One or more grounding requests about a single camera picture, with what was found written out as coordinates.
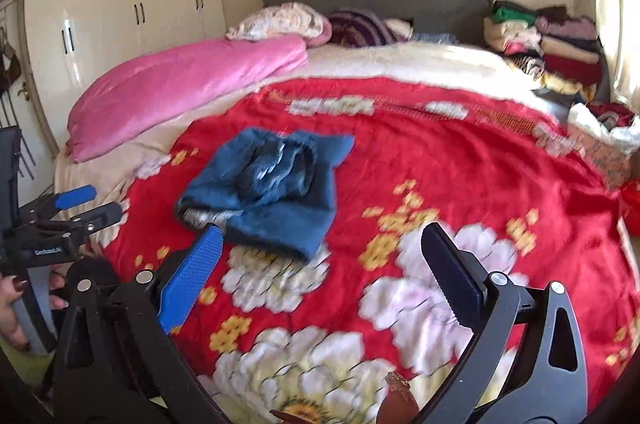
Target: pink comforter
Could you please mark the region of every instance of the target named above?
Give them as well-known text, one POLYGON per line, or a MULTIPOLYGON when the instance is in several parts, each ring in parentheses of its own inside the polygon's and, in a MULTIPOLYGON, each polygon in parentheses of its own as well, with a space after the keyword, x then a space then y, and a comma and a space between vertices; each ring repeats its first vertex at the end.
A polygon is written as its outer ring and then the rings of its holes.
POLYGON ((156 124, 264 78, 306 64, 305 42, 224 38, 142 56, 98 78, 69 114, 75 162, 104 155, 156 124))

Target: white bedsheet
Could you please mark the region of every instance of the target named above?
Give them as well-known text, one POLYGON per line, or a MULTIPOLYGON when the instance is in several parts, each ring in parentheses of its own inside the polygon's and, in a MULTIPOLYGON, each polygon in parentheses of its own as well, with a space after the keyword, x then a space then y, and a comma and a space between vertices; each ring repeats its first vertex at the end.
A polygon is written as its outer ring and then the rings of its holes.
MULTIPOLYGON (((61 152, 56 160, 55 190, 68 191, 86 184, 92 184, 97 190, 95 200, 83 204, 81 209, 69 210, 67 215, 74 216, 79 211, 107 202, 121 201, 140 165, 165 156, 192 121, 222 114, 241 97, 265 84, 295 77, 387 76, 399 81, 469 90, 495 99, 511 99, 550 117, 554 114, 549 102, 531 92, 537 85, 529 76, 513 70, 496 54, 479 49, 408 43, 369 49, 324 46, 309 50, 308 55, 308 64, 291 74, 267 79, 220 97, 145 131, 101 157, 74 164, 71 157, 61 152)), ((117 227, 112 227, 102 231, 97 235, 97 241, 102 245, 108 244, 117 230, 117 227)))

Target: metal screw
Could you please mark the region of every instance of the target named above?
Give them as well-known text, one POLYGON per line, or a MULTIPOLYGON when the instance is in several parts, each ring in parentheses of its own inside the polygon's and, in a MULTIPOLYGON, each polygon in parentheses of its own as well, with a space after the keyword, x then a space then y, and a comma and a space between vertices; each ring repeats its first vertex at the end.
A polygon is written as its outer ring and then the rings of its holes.
POLYGON ((90 279, 83 279, 83 280, 80 280, 78 282, 78 290, 80 292, 86 292, 90 288, 91 288, 91 280, 90 279))
POLYGON ((501 272, 494 272, 491 274, 491 281, 496 285, 507 285, 508 280, 507 277, 501 272))
POLYGON ((551 282, 551 290, 556 294, 564 294, 564 292, 566 291, 564 285, 562 285, 562 283, 560 283, 559 281, 551 282))
POLYGON ((142 285, 149 283, 154 278, 154 273, 150 270, 141 270, 136 274, 136 281, 142 285))

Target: curtain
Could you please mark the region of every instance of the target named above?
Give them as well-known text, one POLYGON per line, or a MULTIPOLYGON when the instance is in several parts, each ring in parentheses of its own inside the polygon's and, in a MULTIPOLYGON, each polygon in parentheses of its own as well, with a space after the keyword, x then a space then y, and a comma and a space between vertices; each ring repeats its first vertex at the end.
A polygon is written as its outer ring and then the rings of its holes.
POLYGON ((612 99, 640 113, 640 0, 596 0, 612 99))

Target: red bedspread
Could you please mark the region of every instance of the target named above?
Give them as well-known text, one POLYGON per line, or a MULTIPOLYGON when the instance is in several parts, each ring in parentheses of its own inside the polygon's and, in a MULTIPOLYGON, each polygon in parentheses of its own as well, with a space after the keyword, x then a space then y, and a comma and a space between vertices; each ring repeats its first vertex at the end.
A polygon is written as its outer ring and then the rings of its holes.
POLYGON ((369 422, 397 369, 423 404, 470 338, 419 255, 416 235, 431 220, 488 270, 537 288, 561 281, 582 333, 590 407, 610 390, 639 333, 618 198, 545 115, 510 101, 384 78, 265 88, 195 121, 172 160, 130 187, 127 221, 105 249, 123 279, 191 244, 174 204, 249 126, 349 133, 355 146, 336 171, 337 216, 316 259, 226 244, 172 332, 196 373, 213 375, 203 378, 212 393, 265 418, 285 409, 369 422))

